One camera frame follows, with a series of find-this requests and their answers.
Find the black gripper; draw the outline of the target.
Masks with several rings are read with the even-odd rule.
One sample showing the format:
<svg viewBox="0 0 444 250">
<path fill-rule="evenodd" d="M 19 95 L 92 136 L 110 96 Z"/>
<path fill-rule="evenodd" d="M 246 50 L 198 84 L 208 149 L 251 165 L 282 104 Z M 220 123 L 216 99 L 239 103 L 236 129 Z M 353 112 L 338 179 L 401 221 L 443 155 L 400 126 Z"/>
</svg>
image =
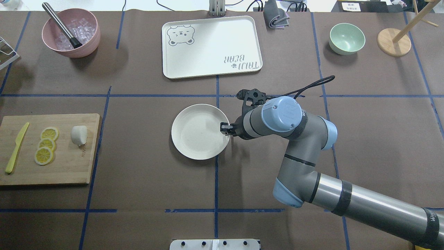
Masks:
<svg viewBox="0 0 444 250">
<path fill-rule="evenodd" d="M 247 140 L 247 133 L 243 126 L 243 118 L 237 118 L 234 123 L 220 123 L 220 132 L 225 135 L 238 136 L 243 140 Z"/>
</svg>

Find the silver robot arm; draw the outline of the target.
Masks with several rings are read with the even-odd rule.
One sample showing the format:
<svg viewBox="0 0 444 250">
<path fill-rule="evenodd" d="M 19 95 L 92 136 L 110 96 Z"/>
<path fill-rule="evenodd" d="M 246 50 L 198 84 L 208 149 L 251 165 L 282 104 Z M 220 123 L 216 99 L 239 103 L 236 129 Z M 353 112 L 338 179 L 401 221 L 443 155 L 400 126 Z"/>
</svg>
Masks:
<svg viewBox="0 0 444 250">
<path fill-rule="evenodd" d="M 220 123 L 221 133 L 244 140 L 278 135 L 289 141 L 273 187 L 279 202 L 295 208 L 308 202 L 414 245 L 443 249 L 442 215 L 315 170 L 320 152 L 336 142 L 332 122 L 307 113 L 286 95 L 242 111 L 235 123 Z"/>
</svg>

